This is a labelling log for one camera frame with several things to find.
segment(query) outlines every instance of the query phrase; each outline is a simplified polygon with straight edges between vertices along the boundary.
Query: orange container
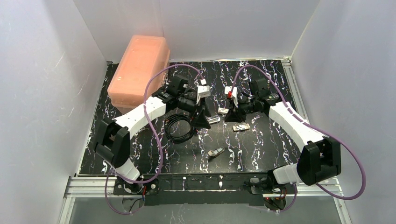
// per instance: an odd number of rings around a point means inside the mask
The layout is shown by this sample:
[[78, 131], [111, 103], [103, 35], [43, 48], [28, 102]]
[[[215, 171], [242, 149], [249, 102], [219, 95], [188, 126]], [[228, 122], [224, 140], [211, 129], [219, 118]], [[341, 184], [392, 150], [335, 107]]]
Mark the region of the orange container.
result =
[[[149, 80], [169, 66], [170, 51], [163, 37], [132, 36], [113, 79], [107, 89], [112, 105], [127, 113], [143, 103], [144, 90]], [[155, 78], [147, 97], [161, 87], [166, 72]]]

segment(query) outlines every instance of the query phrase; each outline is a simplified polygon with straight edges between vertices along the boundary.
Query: gray floor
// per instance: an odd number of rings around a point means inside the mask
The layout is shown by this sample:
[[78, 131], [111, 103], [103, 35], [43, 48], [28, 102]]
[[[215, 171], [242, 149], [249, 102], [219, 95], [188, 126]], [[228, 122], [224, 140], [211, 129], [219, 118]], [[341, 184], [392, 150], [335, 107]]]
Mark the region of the gray floor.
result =
[[[121, 198], [111, 198], [111, 202], [122, 210]], [[70, 223], [340, 224], [341, 221], [332, 197], [299, 196], [292, 209], [279, 215], [245, 204], [174, 204], [146, 206], [132, 216], [125, 216], [110, 210], [104, 198], [76, 198]]]

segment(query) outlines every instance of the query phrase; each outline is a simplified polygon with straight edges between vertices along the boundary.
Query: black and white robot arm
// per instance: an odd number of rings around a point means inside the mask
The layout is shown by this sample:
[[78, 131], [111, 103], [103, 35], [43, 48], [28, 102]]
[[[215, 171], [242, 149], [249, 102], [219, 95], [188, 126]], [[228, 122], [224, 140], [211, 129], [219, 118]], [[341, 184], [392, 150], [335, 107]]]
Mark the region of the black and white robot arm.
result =
[[[210, 96], [210, 86], [201, 84], [195, 91], [188, 88], [188, 79], [174, 76], [169, 85], [162, 86], [146, 100], [148, 116], [154, 120], [179, 108], [189, 112], [193, 127], [210, 129], [206, 119], [210, 113], [205, 103], [205, 98]], [[137, 180], [140, 172], [129, 159], [130, 140], [147, 124], [143, 104], [114, 120], [103, 119], [98, 127], [95, 153], [111, 164], [117, 174]]]
[[341, 173], [340, 143], [324, 136], [303, 123], [306, 122], [291, 107], [280, 100], [279, 95], [267, 88], [267, 80], [259, 79], [249, 83], [251, 94], [238, 98], [237, 88], [231, 92], [226, 87], [225, 94], [230, 108], [225, 122], [244, 122], [246, 115], [263, 112], [278, 123], [298, 146], [301, 156], [297, 164], [281, 166], [270, 170], [265, 180], [268, 189], [278, 188], [286, 183], [313, 185]]

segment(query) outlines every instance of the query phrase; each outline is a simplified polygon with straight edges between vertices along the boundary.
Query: black marble table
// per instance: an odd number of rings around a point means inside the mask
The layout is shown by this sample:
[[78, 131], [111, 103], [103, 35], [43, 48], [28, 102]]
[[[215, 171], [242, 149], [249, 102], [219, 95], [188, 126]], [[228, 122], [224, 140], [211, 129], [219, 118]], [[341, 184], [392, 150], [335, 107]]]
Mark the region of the black marble table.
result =
[[[294, 107], [292, 95], [279, 60], [263, 61], [216, 61], [187, 63], [198, 68], [211, 85], [212, 95], [206, 100], [212, 115], [218, 108], [226, 106], [224, 87], [232, 84], [232, 79], [243, 65], [252, 64], [262, 68], [279, 86], [286, 100]], [[116, 118], [121, 113], [111, 105], [107, 88], [117, 69], [117, 64], [107, 68], [102, 91], [96, 108], [89, 139], [81, 163], [79, 175], [104, 175], [109, 166], [97, 156], [94, 151], [94, 139], [98, 122], [107, 118]], [[170, 69], [168, 76], [179, 74], [188, 77], [190, 86], [198, 83], [195, 71], [186, 67]], [[240, 91], [248, 93], [248, 82], [260, 78], [259, 71], [249, 68], [241, 73], [237, 86]], [[256, 172], [267, 171], [275, 167], [296, 163], [300, 152], [293, 140], [282, 128], [264, 114], [255, 113], [247, 116], [246, 123], [250, 129], [235, 133], [234, 123], [222, 120], [213, 124], [212, 128], [202, 129], [191, 140], [182, 144], [173, 144], [166, 138], [163, 130], [165, 118], [181, 110], [169, 112], [165, 116], [153, 121], [159, 137], [162, 140], [164, 166], [162, 173], [227, 173], [227, 172]], [[176, 133], [185, 133], [188, 127], [178, 125]], [[214, 159], [210, 159], [207, 152], [218, 147], [226, 151]], [[148, 127], [144, 127], [131, 140], [131, 158], [142, 174], [154, 173], [159, 162], [156, 140]]]

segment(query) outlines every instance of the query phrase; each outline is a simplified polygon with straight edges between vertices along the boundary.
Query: small electronic device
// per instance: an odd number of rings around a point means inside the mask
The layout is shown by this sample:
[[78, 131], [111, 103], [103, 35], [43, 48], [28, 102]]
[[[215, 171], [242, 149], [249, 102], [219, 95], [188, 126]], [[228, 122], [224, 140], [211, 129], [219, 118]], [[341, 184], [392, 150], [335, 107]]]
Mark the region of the small electronic device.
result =
[[241, 132], [241, 131], [249, 130], [249, 128], [250, 128], [250, 125], [246, 124], [246, 123], [233, 126], [234, 132]]
[[220, 117], [218, 115], [215, 115], [213, 117], [209, 117], [206, 119], [208, 120], [209, 124], [216, 124], [216, 123], [220, 122]]
[[211, 150], [208, 152], [208, 155], [211, 157], [217, 157], [218, 155], [222, 154], [225, 151], [223, 147], [220, 147], [216, 150]]
[[219, 110], [217, 111], [218, 114], [224, 114], [226, 115], [228, 113], [228, 109], [226, 108], [219, 108]]

